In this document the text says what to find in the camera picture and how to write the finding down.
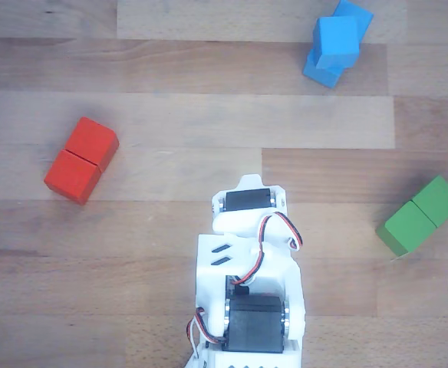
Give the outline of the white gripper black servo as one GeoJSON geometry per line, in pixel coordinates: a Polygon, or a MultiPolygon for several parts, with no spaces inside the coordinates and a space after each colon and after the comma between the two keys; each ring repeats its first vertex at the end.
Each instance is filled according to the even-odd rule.
{"type": "Polygon", "coordinates": [[[259,174],[246,174],[237,189],[213,196],[212,230],[216,234],[257,235],[260,221],[274,212],[288,214],[285,190],[264,186],[259,174]]]}

